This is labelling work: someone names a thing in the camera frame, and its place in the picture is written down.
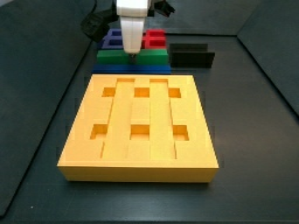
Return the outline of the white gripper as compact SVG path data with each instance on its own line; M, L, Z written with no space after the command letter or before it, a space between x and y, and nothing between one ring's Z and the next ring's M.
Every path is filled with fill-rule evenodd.
M116 14L120 19L124 51L129 64L136 63L141 49L143 30L149 8L149 0L116 0Z

